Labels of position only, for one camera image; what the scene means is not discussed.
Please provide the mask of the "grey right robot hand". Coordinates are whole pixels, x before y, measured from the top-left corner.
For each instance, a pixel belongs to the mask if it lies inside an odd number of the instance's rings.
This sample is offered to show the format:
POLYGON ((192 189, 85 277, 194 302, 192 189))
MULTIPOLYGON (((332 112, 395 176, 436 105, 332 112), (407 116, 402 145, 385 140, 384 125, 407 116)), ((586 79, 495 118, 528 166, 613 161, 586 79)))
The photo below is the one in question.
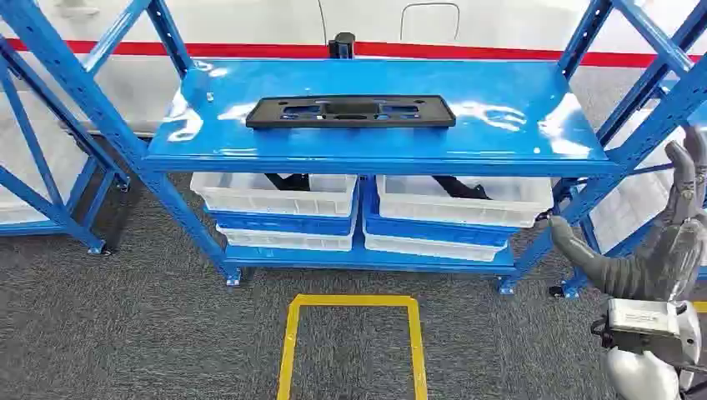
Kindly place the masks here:
POLYGON ((674 301, 696 280, 706 251, 706 129, 689 126, 684 131, 682 143, 665 147, 674 166, 668 201, 633 254, 602 255, 578 239, 563 217, 549 218, 555 247, 605 294, 674 301))

